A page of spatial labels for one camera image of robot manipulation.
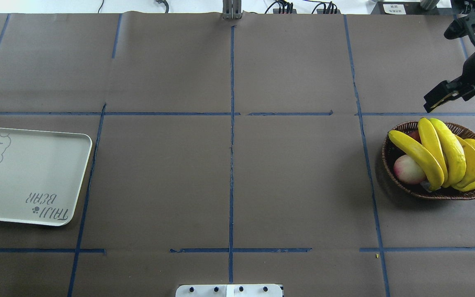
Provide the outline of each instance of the fruit basket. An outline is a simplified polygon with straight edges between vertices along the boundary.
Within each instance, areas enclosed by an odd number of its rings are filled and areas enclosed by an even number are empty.
[[[392,130],[398,130],[403,133],[411,133],[417,130],[417,121],[405,122],[394,126]],[[470,129],[465,128],[454,123],[445,122],[445,124],[450,128],[450,130],[461,137],[462,139],[475,139],[475,133]],[[404,184],[399,181],[393,173],[393,164],[395,161],[404,154],[402,150],[397,148],[386,135],[386,139],[382,145],[381,149],[381,158],[384,163],[384,169],[386,173],[390,176],[392,182],[396,184],[399,188],[404,190],[406,193],[421,198],[421,199],[431,199],[431,200],[472,200],[475,199],[475,189],[467,192],[460,192],[452,187],[440,188],[434,192],[428,192],[419,184],[409,185]]]

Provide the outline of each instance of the white tray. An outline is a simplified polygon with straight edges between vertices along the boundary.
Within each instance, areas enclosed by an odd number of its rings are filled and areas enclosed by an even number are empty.
[[[0,128],[0,221],[67,224],[91,146],[85,134]]]

